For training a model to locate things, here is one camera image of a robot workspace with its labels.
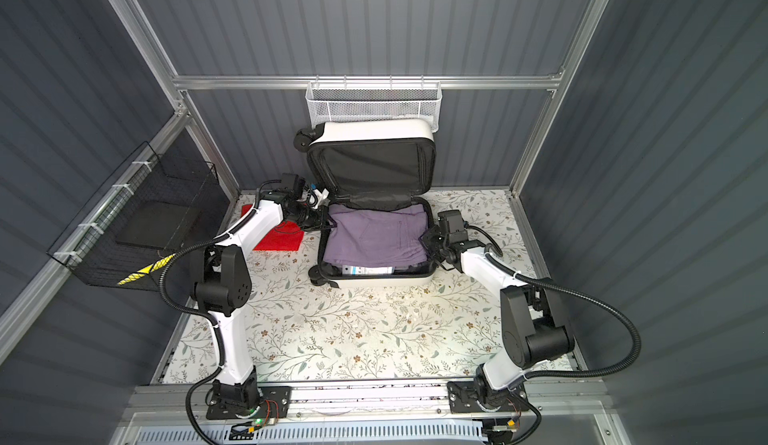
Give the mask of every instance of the white floral table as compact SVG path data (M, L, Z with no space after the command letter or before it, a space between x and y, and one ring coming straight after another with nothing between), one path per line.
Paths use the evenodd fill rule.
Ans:
M424 197L435 214L461 210L496 239L507 263L533 275L504 191ZM240 197L232 222L253 199ZM246 258L254 283L244 308L248 349L260 381L455 377L473 374L500 349L498 297L474 279L439 268L426 287L315 287L307 271L316 264L318 241L319 232L305 234L299 251ZM562 357L545 368L571 367ZM214 369L210 333L192 317L163 380L194 382Z

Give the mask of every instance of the suitcase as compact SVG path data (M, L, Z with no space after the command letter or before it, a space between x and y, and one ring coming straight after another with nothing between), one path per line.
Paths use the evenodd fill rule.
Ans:
M434 225L432 207L421 197L432 186L435 171L435 141L425 120L327 122L314 130L300 130L294 143L306 153L318 188L329 191L330 204L384 212L421 204L427 228ZM322 213L327 223L327 207ZM429 283L437 269L435 262L428 261L392 275L345 275L341 267L323 260L329 236L330 229L324 227L317 265L310 269L314 285L419 286Z

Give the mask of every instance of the purple pants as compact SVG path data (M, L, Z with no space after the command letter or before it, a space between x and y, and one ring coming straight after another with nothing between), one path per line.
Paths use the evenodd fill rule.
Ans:
M324 260L333 265L409 267L427 260L418 241L427 229L422 205L394 212L329 207L336 228L331 230Z

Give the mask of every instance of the suitcase lid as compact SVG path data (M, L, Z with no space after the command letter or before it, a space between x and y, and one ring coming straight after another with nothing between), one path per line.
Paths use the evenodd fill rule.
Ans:
M435 141L425 120L327 122L306 151L332 196L419 196L432 186Z

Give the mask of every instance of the white mesh basket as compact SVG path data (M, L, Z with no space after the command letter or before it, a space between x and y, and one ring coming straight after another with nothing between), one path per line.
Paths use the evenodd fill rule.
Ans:
M437 132L442 90L440 85L420 89L339 89L306 87L306 105L312 126L325 122L424 119Z

